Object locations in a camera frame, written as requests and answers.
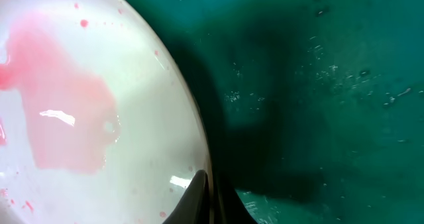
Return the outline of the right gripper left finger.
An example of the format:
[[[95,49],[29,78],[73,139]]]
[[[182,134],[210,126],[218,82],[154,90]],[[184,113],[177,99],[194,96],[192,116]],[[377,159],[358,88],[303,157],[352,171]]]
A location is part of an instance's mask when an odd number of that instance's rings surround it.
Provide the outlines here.
[[[209,181],[204,170],[195,173],[176,208],[163,224],[209,224]]]

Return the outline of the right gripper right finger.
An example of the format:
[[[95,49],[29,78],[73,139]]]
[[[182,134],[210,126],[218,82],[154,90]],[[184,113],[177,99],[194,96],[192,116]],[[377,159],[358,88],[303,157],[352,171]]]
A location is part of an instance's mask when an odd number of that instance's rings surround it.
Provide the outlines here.
[[[215,223],[257,224],[226,177],[215,176],[213,187]]]

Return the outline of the white plate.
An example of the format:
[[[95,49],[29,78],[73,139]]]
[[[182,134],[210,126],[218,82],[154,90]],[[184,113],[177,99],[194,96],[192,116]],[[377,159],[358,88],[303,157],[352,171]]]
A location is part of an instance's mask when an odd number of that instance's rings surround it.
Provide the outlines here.
[[[163,223],[198,170],[197,105],[125,0],[1,0],[1,222]]]

